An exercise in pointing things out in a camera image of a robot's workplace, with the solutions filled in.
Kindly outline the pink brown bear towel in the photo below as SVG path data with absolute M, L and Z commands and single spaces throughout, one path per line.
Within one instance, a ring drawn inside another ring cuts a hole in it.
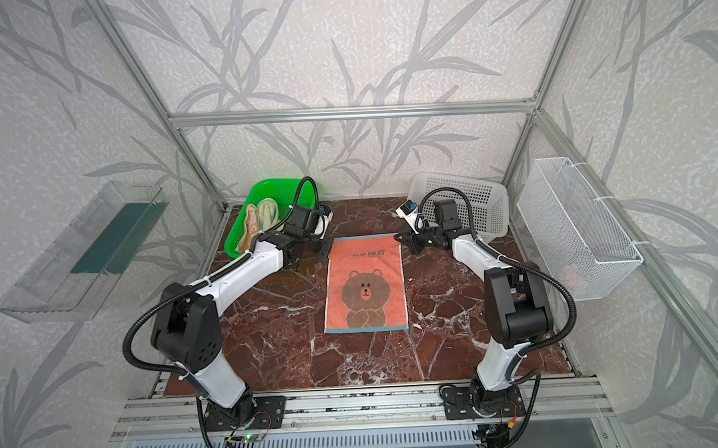
M 401 244 L 391 234 L 338 239 L 328 257 L 327 334 L 407 329 Z

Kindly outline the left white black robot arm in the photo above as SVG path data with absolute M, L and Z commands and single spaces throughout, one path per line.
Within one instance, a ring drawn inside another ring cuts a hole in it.
M 240 296 L 288 265 L 294 251 L 313 246 L 326 255 L 333 241 L 327 235 L 332 218 L 328 206 L 296 206 L 281 228 L 255 236 L 251 248 L 232 263 L 191 285 L 175 283 L 163 292 L 151 345 L 210 404 L 236 411 L 252 399 L 224 354 L 221 317 Z

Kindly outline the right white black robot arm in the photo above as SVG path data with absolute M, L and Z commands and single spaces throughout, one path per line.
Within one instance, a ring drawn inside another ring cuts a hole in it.
M 522 352 L 553 328 L 542 272 L 533 262 L 509 259 L 461 224 L 456 201 L 434 204 L 435 224 L 422 218 L 419 206 L 406 201 L 396 209 L 408 224 L 395 240 L 418 255 L 428 247 L 448 250 L 483 280 L 484 314 L 491 343 L 471 380 L 472 395 L 490 398 L 514 384 Z

